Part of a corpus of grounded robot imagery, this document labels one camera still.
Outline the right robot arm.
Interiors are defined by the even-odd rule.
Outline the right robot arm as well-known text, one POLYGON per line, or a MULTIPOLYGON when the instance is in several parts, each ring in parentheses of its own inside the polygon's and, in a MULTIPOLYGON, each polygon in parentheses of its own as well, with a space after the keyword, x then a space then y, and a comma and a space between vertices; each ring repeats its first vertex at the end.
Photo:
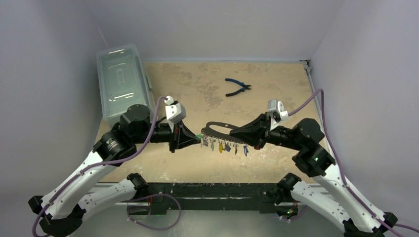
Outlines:
POLYGON ((311 191, 308 184, 295 177, 293 184, 278 186, 279 198, 303 202, 340 228, 346 237, 382 237, 393 231, 397 217, 368 201, 346 178, 337 159, 320 145, 325 135, 318 122, 305 118, 293 128, 286 128, 280 123, 287 118, 287 112, 266 112, 229 133, 256 150, 267 143, 296 150, 292 160, 297 168, 331 195, 311 191))

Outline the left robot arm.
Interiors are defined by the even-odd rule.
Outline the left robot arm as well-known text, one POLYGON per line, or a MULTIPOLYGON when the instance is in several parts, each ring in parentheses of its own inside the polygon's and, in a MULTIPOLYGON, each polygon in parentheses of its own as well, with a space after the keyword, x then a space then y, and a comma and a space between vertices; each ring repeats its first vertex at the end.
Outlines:
POLYGON ((139 155, 137 144, 145 148, 149 143, 168 143, 174 152, 200 142, 183 123, 186 110, 179 102, 167 100, 165 112, 166 122, 159 123, 147 106, 130 106, 62 184, 45 196, 29 200, 37 215, 33 229, 40 227, 46 237, 66 237, 86 219, 115 203, 151 200, 154 195, 149 184, 137 173, 99 192, 90 193, 90 189, 122 163, 139 155))

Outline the metal keyring plate with keys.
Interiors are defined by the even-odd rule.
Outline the metal keyring plate with keys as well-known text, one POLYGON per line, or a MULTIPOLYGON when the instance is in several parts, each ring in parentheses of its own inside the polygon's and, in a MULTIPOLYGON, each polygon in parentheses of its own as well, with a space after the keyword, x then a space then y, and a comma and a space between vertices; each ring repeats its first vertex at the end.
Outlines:
POLYGON ((197 137, 200 137, 202 146, 210 146, 212 151, 214 151, 216 143, 218 144, 218 150, 220 153, 233 152, 234 155, 237 155, 240 147, 242 147, 244 156, 248 157, 248 145, 229 134, 230 130, 237 128, 237 126, 229 123, 210 121, 207 122, 206 126, 201 129, 201 135, 197 135, 197 137), (227 133, 223 133, 215 130, 215 127, 225 128, 228 131, 227 133))

